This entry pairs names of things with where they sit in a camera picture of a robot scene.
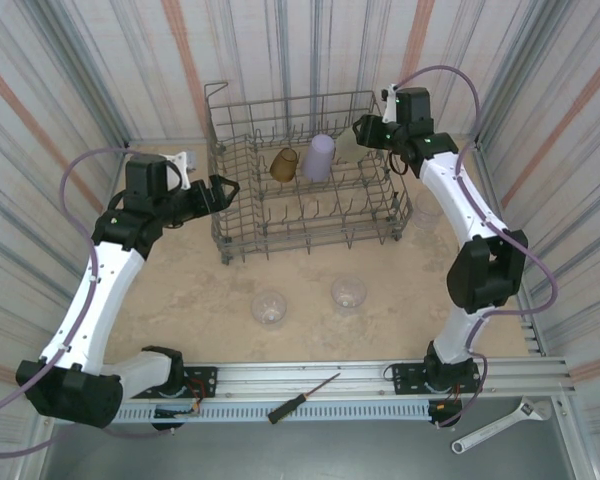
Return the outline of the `pale green plastic cup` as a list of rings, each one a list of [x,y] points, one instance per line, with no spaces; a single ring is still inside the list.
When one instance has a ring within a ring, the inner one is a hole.
[[[356,163],[368,152],[366,147],[360,146],[351,128],[345,129],[335,140],[334,159],[336,164]]]

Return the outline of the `purple plastic cup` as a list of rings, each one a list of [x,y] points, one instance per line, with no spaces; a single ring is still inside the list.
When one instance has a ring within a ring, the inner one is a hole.
[[[314,136],[302,162],[303,176],[312,182],[324,182],[330,175],[334,152],[332,137],[326,134]]]

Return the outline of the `amber plastic cup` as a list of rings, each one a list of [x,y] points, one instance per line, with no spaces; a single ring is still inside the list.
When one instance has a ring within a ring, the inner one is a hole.
[[[291,148],[283,148],[275,156],[269,173],[274,180],[288,183],[295,177],[297,164],[297,152]]]

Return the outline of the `black device beside table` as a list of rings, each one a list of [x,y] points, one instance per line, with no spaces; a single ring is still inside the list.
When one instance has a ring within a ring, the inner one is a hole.
[[[481,378],[473,360],[450,365],[435,361],[398,363],[390,370],[396,395],[475,393]]]

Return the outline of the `silver adjustable wrench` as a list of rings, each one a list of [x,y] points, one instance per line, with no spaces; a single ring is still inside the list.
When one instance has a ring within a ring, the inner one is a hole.
[[[523,397],[518,407],[511,413],[454,441],[451,444],[451,451],[456,455],[462,454],[520,422],[547,421],[551,418],[552,412],[552,406],[548,400],[531,401],[529,398]]]

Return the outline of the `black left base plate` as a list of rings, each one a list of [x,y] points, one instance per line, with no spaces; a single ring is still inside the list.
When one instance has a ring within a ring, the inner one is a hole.
[[[204,400],[215,396],[218,368],[214,366],[185,366],[184,380],[174,393],[165,393],[152,387],[134,396],[134,399],[193,399]]]

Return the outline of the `aluminium mounting rail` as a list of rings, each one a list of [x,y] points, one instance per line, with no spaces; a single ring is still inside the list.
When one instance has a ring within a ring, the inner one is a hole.
[[[335,379],[311,395],[313,400],[375,400],[395,395],[393,362],[216,363],[217,373],[200,395],[205,401],[277,401],[307,392],[329,377]],[[575,383],[559,357],[491,358],[479,397],[551,397],[573,395]]]

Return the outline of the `black-handled screwdriver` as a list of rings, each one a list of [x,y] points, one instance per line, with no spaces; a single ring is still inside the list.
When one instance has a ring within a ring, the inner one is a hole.
[[[319,385],[317,385],[313,389],[311,389],[307,392],[304,392],[304,393],[298,395],[297,397],[294,397],[294,398],[286,401],[285,403],[281,404],[279,407],[277,407],[274,410],[272,410],[271,412],[269,412],[267,414],[267,419],[268,419],[269,423],[272,425],[275,425],[275,424],[279,423],[280,421],[282,421],[283,419],[285,419],[286,417],[288,417],[289,415],[291,415],[303,403],[305,403],[307,401],[309,396],[311,396],[312,394],[314,394],[315,392],[317,392],[318,390],[320,390],[321,388],[323,388],[324,386],[326,386],[327,384],[329,384],[330,382],[332,382],[339,376],[340,376],[340,373],[337,373],[337,374],[331,376],[330,378],[322,381]]]

